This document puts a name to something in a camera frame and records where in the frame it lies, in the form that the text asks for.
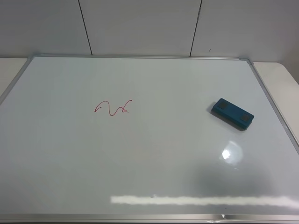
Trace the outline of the blue magnetic board eraser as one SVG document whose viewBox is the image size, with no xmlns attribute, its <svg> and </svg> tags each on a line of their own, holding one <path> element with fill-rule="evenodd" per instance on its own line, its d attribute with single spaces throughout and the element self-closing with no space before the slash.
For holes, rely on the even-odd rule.
<svg viewBox="0 0 299 224">
<path fill-rule="evenodd" d="M 255 118 L 253 114 L 223 98 L 212 102 L 206 110 L 239 131 L 246 131 Z"/>
</svg>

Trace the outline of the red marker scribble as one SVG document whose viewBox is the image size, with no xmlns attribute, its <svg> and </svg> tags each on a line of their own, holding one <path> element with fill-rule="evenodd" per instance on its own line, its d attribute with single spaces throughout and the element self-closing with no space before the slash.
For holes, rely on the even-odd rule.
<svg viewBox="0 0 299 224">
<path fill-rule="evenodd" d="M 98 112 L 99 110 L 101 110 L 103 107 L 106 107 L 107 108 L 107 111 L 108 111 L 108 115 L 109 116 L 115 116 L 118 112 L 121 112 L 121 113 L 129 113 L 129 111 L 127 110 L 127 106 L 129 103 L 131 103 L 133 100 L 128 100 L 125 104 L 117 107 L 117 108 L 112 108 L 111 105 L 110 105 L 110 102 L 105 100 L 105 101 L 102 101 L 100 102 L 94 109 L 94 112 Z"/>
</svg>

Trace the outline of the white whiteboard with aluminium frame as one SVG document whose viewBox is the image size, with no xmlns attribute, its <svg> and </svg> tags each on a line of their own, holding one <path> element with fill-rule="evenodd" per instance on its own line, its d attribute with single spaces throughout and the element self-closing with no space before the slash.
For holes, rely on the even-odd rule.
<svg viewBox="0 0 299 224">
<path fill-rule="evenodd" d="M 249 59 L 34 55 L 0 97 L 0 221 L 296 224 L 299 143 Z"/>
</svg>

